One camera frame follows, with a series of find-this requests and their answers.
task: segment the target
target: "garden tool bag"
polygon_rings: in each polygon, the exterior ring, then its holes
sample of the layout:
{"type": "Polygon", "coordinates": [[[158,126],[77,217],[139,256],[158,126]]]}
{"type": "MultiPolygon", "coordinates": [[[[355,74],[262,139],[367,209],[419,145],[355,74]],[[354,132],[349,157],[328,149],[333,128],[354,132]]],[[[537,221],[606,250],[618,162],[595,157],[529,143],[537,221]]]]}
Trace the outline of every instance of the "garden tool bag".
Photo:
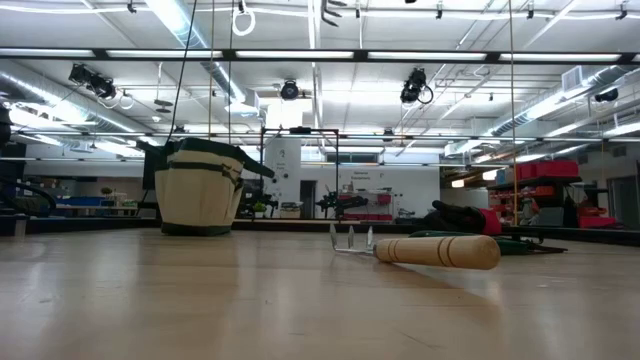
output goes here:
{"type": "Polygon", "coordinates": [[[155,172],[156,195],[162,232],[169,235],[229,232],[242,196],[242,170],[274,175],[239,147],[223,143],[188,138],[163,151],[155,172]]]}

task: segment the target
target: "wooden handle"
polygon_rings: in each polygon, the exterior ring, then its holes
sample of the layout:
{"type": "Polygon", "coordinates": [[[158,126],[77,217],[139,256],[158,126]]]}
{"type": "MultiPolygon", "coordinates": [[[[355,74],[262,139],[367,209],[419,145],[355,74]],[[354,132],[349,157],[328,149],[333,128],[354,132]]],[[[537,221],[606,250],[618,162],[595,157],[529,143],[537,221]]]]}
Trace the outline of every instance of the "wooden handle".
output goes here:
{"type": "Polygon", "coordinates": [[[500,248],[484,235],[385,239],[374,248],[384,262],[489,270],[500,261],[500,248]]]}

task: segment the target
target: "green trim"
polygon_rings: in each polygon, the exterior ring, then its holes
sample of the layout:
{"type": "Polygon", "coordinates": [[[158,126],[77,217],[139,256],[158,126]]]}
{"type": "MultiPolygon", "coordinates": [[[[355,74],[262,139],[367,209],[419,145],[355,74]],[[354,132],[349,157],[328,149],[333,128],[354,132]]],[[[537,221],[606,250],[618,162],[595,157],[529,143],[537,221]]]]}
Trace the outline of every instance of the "green trim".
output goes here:
{"type": "Polygon", "coordinates": [[[258,175],[266,176],[269,178],[272,178],[275,175],[273,170],[269,169],[266,166],[260,165],[257,161],[250,158],[247,153],[245,153],[237,146],[198,138],[187,138],[178,142],[171,142],[167,144],[167,146],[164,148],[164,156],[168,157],[179,150],[208,152],[219,156],[229,157],[241,162],[244,165],[244,168],[247,169],[247,171],[251,171],[258,175]]]}
{"type": "Polygon", "coordinates": [[[231,176],[231,173],[225,170],[225,166],[216,165],[216,164],[207,164],[207,163],[195,163],[195,162],[177,162],[172,161],[168,164],[171,169],[180,169],[180,170],[206,170],[219,172],[222,176],[231,180],[231,183],[235,187],[238,182],[231,176]]]}
{"type": "Polygon", "coordinates": [[[228,226],[192,226],[171,223],[162,223],[162,233],[172,236],[216,236],[231,231],[228,226]]]}

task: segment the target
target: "wooden table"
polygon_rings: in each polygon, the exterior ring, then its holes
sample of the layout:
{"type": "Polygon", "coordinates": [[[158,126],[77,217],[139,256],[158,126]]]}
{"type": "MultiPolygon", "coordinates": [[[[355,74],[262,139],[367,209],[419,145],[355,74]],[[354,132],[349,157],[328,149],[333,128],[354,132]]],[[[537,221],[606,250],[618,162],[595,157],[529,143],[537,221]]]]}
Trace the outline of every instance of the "wooden table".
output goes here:
{"type": "Polygon", "coordinates": [[[483,272],[334,254],[318,233],[5,239],[0,349],[3,360],[640,358],[640,249],[549,245],[570,252],[483,272]]]}
{"type": "Polygon", "coordinates": [[[133,216],[138,208],[136,206],[85,206],[57,204],[56,210],[71,210],[72,216],[74,217],[79,215],[88,216],[91,212],[95,213],[97,210],[116,212],[116,214],[122,211],[125,216],[133,216]]]}

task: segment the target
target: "ceiling duct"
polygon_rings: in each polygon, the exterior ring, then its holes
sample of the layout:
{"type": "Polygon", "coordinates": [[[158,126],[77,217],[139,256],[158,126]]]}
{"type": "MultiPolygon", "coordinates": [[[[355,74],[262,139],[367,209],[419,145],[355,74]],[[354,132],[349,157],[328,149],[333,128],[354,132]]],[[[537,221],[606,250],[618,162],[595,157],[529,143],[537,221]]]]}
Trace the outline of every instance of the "ceiling duct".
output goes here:
{"type": "MultiPolygon", "coordinates": [[[[191,13],[183,0],[145,0],[149,8],[162,21],[164,26],[175,36],[182,44],[187,46],[189,37],[189,28],[191,27],[191,13]]],[[[209,41],[204,37],[202,28],[198,26],[198,22],[194,20],[193,29],[191,31],[191,40],[189,41],[190,49],[209,49],[211,47],[209,41]]],[[[231,80],[227,70],[217,61],[213,63],[202,61],[200,65],[211,74],[218,88],[233,102],[243,103],[246,99],[245,92],[236,83],[231,80]]]]}
{"type": "MultiPolygon", "coordinates": [[[[515,121],[511,112],[496,120],[497,126],[483,136],[501,136],[516,127],[530,123],[570,104],[583,96],[592,96],[619,86],[622,79],[637,70],[637,66],[613,65],[604,69],[598,66],[579,66],[563,75],[563,84],[543,92],[527,101],[516,111],[515,121]]],[[[467,152],[480,145],[481,140],[467,140],[445,147],[445,156],[467,152]]]]}
{"type": "Polygon", "coordinates": [[[5,98],[10,102],[48,106],[51,108],[51,115],[78,125],[94,118],[94,114],[97,113],[98,120],[109,124],[106,127],[127,132],[150,130],[116,111],[105,109],[102,106],[97,107],[96,100],[77,92],[69,94],[71,91],[73,90],[24,66],[9,60],[0,60],[0,98],[5,98]]]}

